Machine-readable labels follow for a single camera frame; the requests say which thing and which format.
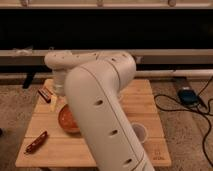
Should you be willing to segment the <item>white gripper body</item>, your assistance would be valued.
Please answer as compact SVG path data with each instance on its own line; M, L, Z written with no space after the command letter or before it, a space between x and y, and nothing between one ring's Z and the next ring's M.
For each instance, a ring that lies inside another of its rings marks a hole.
M53 70L53 90L56 95L64 96L64 81L67 75L66 70Z

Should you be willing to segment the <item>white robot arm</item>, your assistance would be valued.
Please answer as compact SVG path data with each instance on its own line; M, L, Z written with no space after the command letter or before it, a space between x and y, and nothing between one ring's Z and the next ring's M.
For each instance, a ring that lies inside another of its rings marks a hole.
M44 61L100 171L155 171L118 98L136 72L129 53L59 51Z

